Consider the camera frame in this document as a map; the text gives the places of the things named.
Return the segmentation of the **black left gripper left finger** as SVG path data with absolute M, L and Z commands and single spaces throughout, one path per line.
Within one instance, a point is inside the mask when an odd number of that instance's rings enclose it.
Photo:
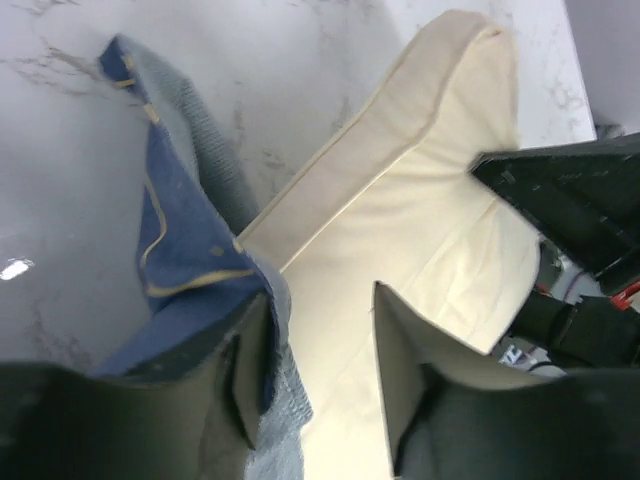
M 1 367 L 5 479 L 240 479 L 256 447 L 270 347 L 267 297 L 122 377 Z

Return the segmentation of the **blue denim pillowcase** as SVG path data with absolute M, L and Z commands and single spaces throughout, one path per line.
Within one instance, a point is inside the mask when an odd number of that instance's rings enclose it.
M 288 342 L 287 284 L 237 240 L 259 212 L 242 167 L 193 83 L 162 57 L 118 35 L 99 63 L 142 103 L 150 122 L 136 262 L 151 318 L 96 374 L 166 379 L 183 373 L 212 351 L 226 315 L 265 293 L 266 371 L 244 475 L 300 479 L 300 433 L 312 408 Z

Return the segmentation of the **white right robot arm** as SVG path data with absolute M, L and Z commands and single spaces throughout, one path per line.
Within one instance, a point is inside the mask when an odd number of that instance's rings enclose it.
M 469 172 L 601 292 L 569 304 L 534 291 L 512 334 L 561 368 L 638 367 L 639 136 L 483 153 Z

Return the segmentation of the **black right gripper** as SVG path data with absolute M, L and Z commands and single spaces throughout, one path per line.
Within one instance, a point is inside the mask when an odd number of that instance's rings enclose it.
M 470 174 L 605 295 L 639 280 L 639 136 L 479 155 Z

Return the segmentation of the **cream white pillow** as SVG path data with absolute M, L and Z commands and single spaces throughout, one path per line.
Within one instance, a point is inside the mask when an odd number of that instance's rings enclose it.
M 285 278 L 289 342 L 313 416 L 307 479 L 387 479 L 373 285 L 489 353 L 538 270 L 536 233 L 468 175 L 518 146 L 517 52 L 485 16 L 424 26 L 363 109 L 242 232 Z

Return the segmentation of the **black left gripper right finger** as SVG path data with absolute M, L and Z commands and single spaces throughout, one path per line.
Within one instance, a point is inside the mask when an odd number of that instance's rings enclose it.
M 374 288 L 389 453 L 401 479 L 635 479 L 639 374 L 502 365 Z

